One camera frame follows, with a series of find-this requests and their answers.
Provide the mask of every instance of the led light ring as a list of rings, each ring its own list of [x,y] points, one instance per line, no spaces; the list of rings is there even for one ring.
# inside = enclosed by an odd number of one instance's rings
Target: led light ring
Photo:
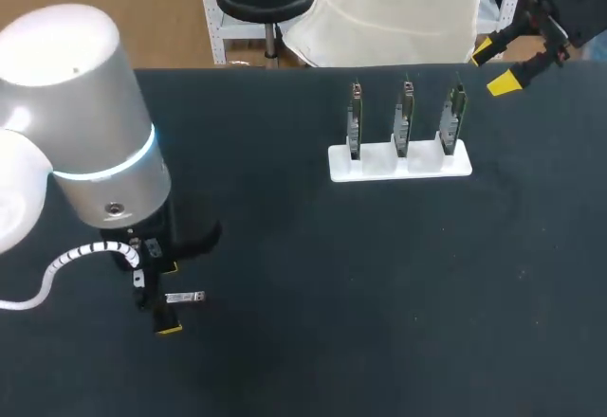
[[[150,132],[150,136],[148,137],[148,140],[145,142],[145,144],[143,144],[143,147],[141,147],[135,154],[130,156],[126,161],[120,163],[118,166],[114,166],[113,168],[107,169],[105,171],[92,173],[68,173],[55,171],[53,174],[57,177],[64,178],[65,180],[75,180],[79,182],[90,180],[102,180],[104,178],[109,178],[112,175],[116,175],[117,173],[126,171],[131,166],[135,165],[152,148],[155,139],[156,130],[154,128],[154,125],[152,125],[152,131]]]

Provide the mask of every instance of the white stand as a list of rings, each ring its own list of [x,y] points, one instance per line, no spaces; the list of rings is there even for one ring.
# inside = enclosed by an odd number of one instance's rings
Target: white stand
[[[396,154],[392,135],[390,142],[361,144],[360,160],[353,160],[346,138],[344,145],[329,147],[329,169],[334,182],[456,177],[472,173],[464,142],[458,139],[453,156],[446,156],[438,133],[434,140],[409,142],[406,158]]]

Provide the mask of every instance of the white cable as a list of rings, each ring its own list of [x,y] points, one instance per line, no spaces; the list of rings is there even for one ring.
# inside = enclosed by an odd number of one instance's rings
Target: white cable
[[[82,256],[92,253],[101,253],[103,251],[112,251],[122,254],[133,268],[137,268],[139,265],[139,254],[136,252],[136,250],[129,245],[121,244],[119,242],[95,242],[94,244],[83,245],[78,248],[70,249],[66,253],[59,256],[46,268],[45,275],[42,278],[42,286],[40,287],[40,291],[36,297],[26,301],[0,300],[0,310],[23,311],[40,305],[48,297],[48,294],[50,293],[50,286],[53,283],[55,274],[61,267],[77,260]]]

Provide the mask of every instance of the black table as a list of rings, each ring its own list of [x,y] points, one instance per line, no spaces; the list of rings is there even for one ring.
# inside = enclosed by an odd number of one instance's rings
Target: black table
[[[166,286],[212,300],[155,336],[109,257],[71,264],[43,306],[0,313],[0,415],[605,415],[607,65],[493,99],[504,69],[138,72],[174,181],[224,226]],[[388,140],[405,70],[413,139],[459,71],[472,176],[332,183],[348,83],[363,140]],[[98,239],[51,183],[0,296]]]

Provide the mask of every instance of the screw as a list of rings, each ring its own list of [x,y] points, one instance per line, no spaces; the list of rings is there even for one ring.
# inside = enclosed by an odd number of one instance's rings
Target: screw
[[[105,211],[110,216],[121,216],[124,213],[124,205],[118,202],[110,202],[105,206]]]

